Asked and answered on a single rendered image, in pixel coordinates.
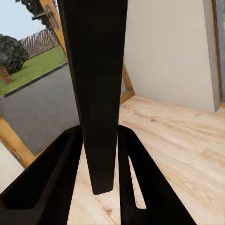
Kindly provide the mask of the poster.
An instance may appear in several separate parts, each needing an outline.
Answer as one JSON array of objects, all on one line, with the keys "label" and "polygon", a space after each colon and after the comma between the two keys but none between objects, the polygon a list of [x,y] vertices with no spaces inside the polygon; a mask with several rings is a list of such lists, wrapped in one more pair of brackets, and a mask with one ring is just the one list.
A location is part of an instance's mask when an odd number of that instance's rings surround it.
[{"label": "poster", "polygon": [[128,0],[56,0],[94,195],[113,190]]}]

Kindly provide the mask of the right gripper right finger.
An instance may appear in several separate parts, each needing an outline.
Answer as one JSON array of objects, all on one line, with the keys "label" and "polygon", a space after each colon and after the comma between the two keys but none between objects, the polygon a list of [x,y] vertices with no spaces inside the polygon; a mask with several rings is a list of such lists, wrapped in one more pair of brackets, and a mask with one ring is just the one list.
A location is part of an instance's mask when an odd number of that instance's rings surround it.
[{"label": "right gripper right finger", "polygon": [[[196,225],[136,133],[118,125],[121,225]],[[147,209],[136,207],[130,156]]]}]

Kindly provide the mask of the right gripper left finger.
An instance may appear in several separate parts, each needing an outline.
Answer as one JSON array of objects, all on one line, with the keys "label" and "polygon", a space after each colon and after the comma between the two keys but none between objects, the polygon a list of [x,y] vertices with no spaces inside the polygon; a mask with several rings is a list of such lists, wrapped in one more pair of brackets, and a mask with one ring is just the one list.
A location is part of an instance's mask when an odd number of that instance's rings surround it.
[{"label": "right gripper left finger", "polygon": [[81,124],[53,141],[0,194],[0,225],[67,225],[82,146]]}]

